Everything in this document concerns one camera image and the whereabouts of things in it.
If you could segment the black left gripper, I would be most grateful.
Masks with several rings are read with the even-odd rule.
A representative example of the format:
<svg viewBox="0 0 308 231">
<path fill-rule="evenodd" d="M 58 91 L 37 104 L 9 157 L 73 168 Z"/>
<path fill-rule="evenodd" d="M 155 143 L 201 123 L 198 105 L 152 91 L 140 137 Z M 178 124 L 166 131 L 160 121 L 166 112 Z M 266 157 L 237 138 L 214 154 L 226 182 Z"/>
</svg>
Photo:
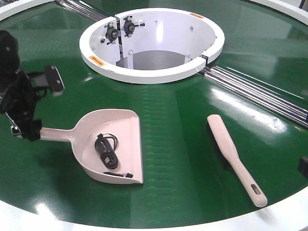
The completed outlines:
<svg viewBox="0 0 308 231">
<path fill-rule="evenodd" d="M 22 69 L 0 70 L 0 113 L 11 122 L 14 136 L 37 141 L 41 119 L 34 119 L 36 103 L 47 94 L 46 74 Z"/>
</svg>

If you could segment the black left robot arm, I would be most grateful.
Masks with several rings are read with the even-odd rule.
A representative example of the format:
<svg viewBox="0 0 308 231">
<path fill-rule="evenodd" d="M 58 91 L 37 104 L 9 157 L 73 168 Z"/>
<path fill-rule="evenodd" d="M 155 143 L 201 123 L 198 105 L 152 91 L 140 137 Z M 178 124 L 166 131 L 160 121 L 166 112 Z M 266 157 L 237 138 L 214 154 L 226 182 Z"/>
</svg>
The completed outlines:
<svg viewBox="0 0 308 231">
<path fill-rule="evenodd" d="M 0 31 L 0 113 L 12 122 L 13 133 L 24 139 L 40 139 L 41 119 L 34 119 L 36 103 L 46 96 L 44 87 L 34 87 L 19 68 L 18 42 L 8 31 Z"/>
</svg>

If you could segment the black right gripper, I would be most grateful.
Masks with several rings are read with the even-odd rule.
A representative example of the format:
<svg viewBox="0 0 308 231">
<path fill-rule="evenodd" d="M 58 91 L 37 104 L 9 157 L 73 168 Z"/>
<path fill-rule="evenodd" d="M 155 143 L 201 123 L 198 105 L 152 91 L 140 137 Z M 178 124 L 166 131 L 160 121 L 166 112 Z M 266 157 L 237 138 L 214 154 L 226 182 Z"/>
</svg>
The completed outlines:
<svg viewBox="0 0 308 231">
<path fill-rule="evenodd" d="M 303 177 L 308 179 L 308 158 L 306 156 L 299 159 L 297 170 Z"/>
</svg>

